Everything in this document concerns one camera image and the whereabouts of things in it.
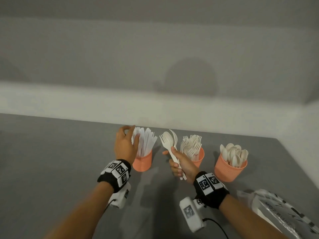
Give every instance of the wire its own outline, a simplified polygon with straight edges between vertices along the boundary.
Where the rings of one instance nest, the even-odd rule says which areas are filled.
[[[110,205],[113,201],[116,201],[116,199],[111,200],[111,202],[106,206],[104,212],[106,211],[106,209],[109,207],[109,205]]]
[[[215,220],[213,220],[213,219],[211,219],[211,218],[204,218],[204,219],[203,219],[203,221],[207,221],[207,220],[208,220],[208,221],[213,221],[213,222],[215,222],[215,223],[222,229],[222,231],[223,231],[223,233],[225,234],[226,238],[229,239],[228,236],[227,236],[227,234],[226,234],[226,232],[225,232],[224,229],[221,227],[221,225],[218,224],[217,221],[215,221]]]

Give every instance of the black wristband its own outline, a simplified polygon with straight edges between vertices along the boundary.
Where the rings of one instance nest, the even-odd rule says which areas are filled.
[[[209,207],[219,209],[229,191],[213,175],[213,173],[199,172],[194,180],[197,197]]]
[[[120,174],[120,177],[115,177],[114,174],[112,173],[113,170],[117,170],[118,167],[122,167],[121,164],[124,164],[124,166],[127,167],[127,170],[123,171]],[[124,185],[127,183],[127,181],[130,178],[130,172],[131,172],[131,165],[129,162],[127,162],[124,159],[118,159],[115,161],[112,161],[111,163],[109,163],[106,168],[102,171],[101,175],[98,178],[98,182],[108,182],[114,189],[114,193],[119,192]]]

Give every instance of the orange basket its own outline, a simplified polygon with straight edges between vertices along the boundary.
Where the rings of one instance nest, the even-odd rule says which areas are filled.
[[[133,162],[133,168],[137,172],[144,172],[148,170],[152,165],[152,150],[144,157],[136,157]]]
[[[196,165],[196,167],[199,168],[199,165],[201,164],[201,162],[202,162],[204,156],[205,156],[204,149],[203,149],[203,148],[200,148],[198,161],[192,161],[192,162]]]
[[[215,175],[223,182],[232,182],[241,173],[241,171],[247,166],[247,160],[241,165],[240,168],[234,168],[230,166],[223,157],[218,157],[215,165]]]

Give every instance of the person's right hand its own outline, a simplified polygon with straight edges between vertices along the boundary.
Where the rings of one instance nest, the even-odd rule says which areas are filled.
[[[182,171],[184,171],[187,182],[193,184],[196,175],[199,173],[199,169],[195,164],[183,153],[177,151],[174,147],[171,148],[172,153],[178,158],[181,164],[181,168],[178,168],[178,163],[175,163],[173,159],[169,160],[169,164],[171,166],[171,170],[173,171],[176,177],[182,177]]]

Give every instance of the person's left hand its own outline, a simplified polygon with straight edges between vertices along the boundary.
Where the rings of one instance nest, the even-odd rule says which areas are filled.
[[[134,144],[132,145],[131,139],[133,135],[134,126],[123,126],[116,133],[114,152],[116,159],[125,159],[131,165],[133,164],[136,154],[138,152],[138,142],[140,134],[137,134],[134,138]]]

